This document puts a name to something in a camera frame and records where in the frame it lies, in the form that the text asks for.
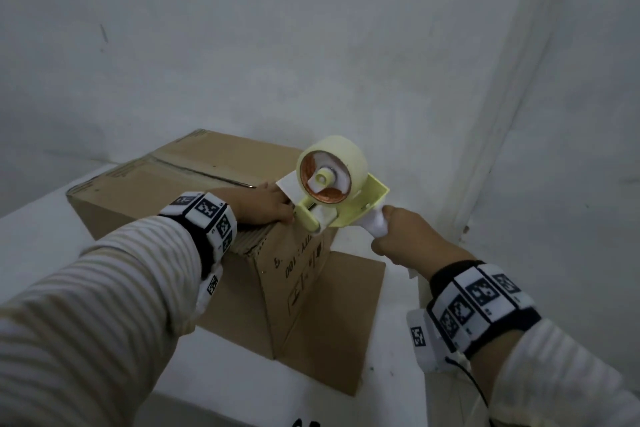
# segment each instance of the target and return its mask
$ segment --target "striped shirt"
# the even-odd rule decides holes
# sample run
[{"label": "striped shirt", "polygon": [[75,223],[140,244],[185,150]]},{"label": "striped shirt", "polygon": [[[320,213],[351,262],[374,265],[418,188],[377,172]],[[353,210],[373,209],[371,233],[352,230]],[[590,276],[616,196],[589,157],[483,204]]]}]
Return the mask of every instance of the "striped shirt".
[{"label": "striped shirt", "polygon": [[[200,268],[185,229],[146,218],[0,307],[0,424],[131,425],[194,329]],[[550,321],[512,351],[490,411],[506,424],[640,425],[620,375]]]}]

